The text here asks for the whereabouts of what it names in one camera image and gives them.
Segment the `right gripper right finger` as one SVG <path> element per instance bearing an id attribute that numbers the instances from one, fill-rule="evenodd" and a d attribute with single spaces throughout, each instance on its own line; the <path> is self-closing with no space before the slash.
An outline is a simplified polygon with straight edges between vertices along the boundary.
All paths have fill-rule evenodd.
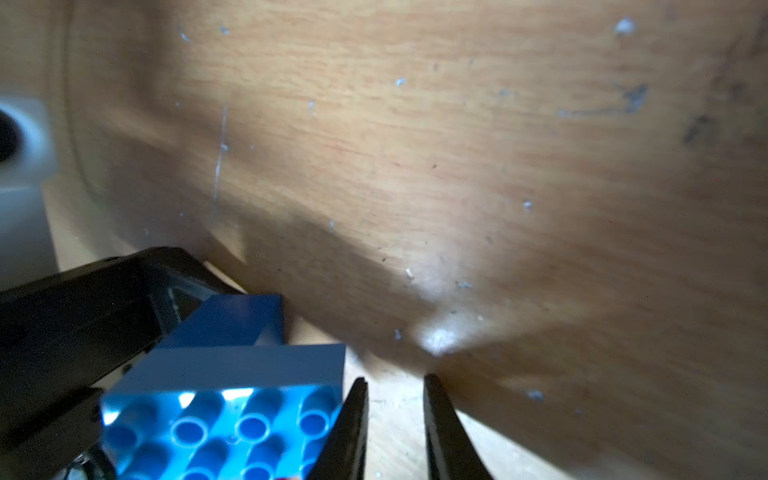
<path id="1" fill-rule="evenodd" d="M 430 479 L 492 479 L 436 374 L 424 377 L 423 410 Z"/>

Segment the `blue 2x2 brick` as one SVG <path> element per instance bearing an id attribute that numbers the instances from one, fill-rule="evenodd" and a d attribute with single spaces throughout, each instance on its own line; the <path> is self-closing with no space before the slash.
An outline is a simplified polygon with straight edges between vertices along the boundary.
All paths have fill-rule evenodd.
<path id="1" fill-rule="evenodd" d="M 285 344 L 280 295 L 213 295 L 157 345 L 160 349 Z"/>

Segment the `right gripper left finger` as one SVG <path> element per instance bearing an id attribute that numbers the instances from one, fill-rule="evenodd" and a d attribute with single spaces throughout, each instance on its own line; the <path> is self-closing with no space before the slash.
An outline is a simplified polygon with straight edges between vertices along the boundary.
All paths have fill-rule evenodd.
<path id="1" fill-rule="evenodd" d="M 368 382 L 358 377 L 308 479 L 362 480 L 365 477 L 368 420 Z"/>

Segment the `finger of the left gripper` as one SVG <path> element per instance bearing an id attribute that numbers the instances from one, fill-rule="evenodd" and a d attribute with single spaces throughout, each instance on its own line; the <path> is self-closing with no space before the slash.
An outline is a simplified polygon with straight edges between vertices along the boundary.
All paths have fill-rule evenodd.
<path id="1" fill-rule="evenodd" d="M 168 335 L 191 301 L 235 291 L 187 251 L 155 247 L 2 292 L 2 478 L 50 479 L 97 444 L 98 381 Z"/>

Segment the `light blue 2x4 brick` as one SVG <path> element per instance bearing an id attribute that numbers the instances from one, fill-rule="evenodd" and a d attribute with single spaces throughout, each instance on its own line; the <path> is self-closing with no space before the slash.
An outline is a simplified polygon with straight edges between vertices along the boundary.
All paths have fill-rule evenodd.
<path id="1" fill-rule="evenodd" d="M 121 479 L 309 476 L 343 403 L 341 344 L 155 349 L 101 399 Z"/>

